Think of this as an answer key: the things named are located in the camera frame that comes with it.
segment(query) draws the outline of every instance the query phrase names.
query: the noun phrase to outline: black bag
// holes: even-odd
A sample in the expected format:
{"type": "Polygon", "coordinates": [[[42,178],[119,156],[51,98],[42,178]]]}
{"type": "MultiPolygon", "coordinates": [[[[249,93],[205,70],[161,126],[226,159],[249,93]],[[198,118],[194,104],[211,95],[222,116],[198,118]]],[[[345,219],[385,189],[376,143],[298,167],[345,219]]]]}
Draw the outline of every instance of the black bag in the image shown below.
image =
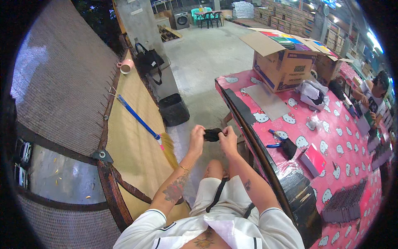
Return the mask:
{"type": "Polygon", "coordinates": [[[154,49],[148,51],[146,48],[144,48],[144,46],[141,43],[135,44],[135,50],[138,52],[137,59],[140,62],[139,65],[136,65],[136,67],[138,67],[138,70],[143,74],[151,75],[150,71],[152,69],[158,68],[160,80],[159,81],[156,81],[155,79],[153,80],[157,85],[161,85],[162,71],[160,70],[160,66],[164,63],[164,60],[154,49]],[[141,46],[142,52],[138,52],[138,46],[141,46]]]}

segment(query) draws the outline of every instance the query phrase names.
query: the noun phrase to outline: seated person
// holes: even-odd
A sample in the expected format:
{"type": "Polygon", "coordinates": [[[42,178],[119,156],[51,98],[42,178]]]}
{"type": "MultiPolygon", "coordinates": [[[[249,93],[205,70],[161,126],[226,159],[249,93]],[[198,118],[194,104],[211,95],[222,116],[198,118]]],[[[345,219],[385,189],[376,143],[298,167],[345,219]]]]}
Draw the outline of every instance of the seated person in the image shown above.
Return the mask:
{"type": "Polygon", "coordinates": [[[380,71],[372,80],[366,80],[352,93],[352,96],[360,101],[362,113],[371,111],[371,116],[375,121],[372,128],[376,128],[381,118],[386,112],[386,104],[384,97],[386,96],[389,86],[389,79],[386,71],[380,71]]]}
{"type": "Polygon", "coordinates": [[[202,154],[204,134],[203,126],[194,127],[188,153],[179,167],[160,186],[149,209],[123,231],[113,248],[304,248],[299,232],[282,211],[271,187],[238,154],[237,136],[231,126],[218,134],[229,160],[230,180],[223,179],[220,161],[210,161],[189,217],[165,227],[167,215],[202,154]]]}

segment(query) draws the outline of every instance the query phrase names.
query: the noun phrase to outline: metal bracket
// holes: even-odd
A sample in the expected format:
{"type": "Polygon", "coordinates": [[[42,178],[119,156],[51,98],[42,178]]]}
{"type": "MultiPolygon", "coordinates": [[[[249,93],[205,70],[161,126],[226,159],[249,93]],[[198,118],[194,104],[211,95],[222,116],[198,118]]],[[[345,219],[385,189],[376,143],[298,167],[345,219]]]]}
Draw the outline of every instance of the metal bracket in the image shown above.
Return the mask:
{"type": "Polygon", "coordinates": [[[94,153],[92,153],[91,157],[94,159],[101,160],[101,161],[113,163],[113,159],[112,159],[111,155],[109,155],[109,153],[104,149],[96,150],[94,153]]]}

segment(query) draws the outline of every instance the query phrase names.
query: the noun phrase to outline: white shorts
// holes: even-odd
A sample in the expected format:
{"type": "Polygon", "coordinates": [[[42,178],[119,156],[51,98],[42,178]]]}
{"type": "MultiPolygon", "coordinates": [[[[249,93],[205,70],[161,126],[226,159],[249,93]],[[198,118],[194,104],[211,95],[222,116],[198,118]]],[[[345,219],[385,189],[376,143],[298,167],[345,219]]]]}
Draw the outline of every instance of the white shorts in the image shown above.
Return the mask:
{"type": "MultiPolygon", "coordinates": [[[[206,208],[213,203],[220,183],[220,179],[213,177],[200,181],[195,203],[189,213],[190,217],[207,212],[206,208]]],[[[251,203],[252,200],[246,193],[240,177],[234,176],[225,183],[218,202],[210,209],[210,212],[234,214],[242,218],[251,203]]],[[[258,216],[258,209],[254,207],[247,219],[258,225],[258,216]]]]}

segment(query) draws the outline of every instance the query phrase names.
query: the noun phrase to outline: pink cup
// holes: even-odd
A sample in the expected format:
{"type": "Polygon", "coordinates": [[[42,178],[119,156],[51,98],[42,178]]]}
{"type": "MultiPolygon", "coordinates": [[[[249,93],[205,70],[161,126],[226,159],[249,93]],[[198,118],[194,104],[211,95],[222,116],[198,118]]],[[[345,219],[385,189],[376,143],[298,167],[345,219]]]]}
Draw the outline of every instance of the pink cup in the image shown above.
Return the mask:
{"type": "Polygon", "coordinates": [[[132,59],[125,59],[123,62],[117,64],[117,68],[120,68],[120,72],[124,75],[128,74],[134,67],[134,62],[132,59]]]}

